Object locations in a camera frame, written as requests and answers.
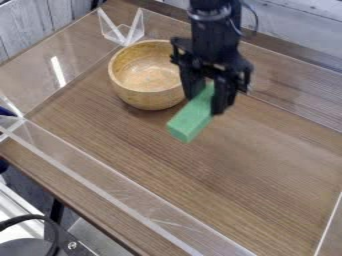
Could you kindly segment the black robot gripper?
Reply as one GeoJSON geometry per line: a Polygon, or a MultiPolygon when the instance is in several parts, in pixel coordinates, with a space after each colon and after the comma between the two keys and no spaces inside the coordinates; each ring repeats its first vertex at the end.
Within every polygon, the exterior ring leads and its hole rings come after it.
{"type": "Polygon", "coordinates": [[[244,36],[240,13],[190,13],[192,37],[173,37],[172,62],[180,66],[185,96],[193,100],[214,80],[212,113],[234,105],[238,90],[249,91],[253,64],[240,53],[244,36]]]}

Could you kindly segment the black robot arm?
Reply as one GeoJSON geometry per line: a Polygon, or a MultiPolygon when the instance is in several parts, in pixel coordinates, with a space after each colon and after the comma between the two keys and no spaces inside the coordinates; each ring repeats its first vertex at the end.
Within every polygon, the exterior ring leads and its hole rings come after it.
{"type": "Polygon", "coordinates": [[[253,63],[240,52],[244,0],[190,0],[192,37],[173,37],[172,63],[180,67],[185,96],[193,100],[214,81],[210,110],[221,115],[248,93],[253,63]]]}

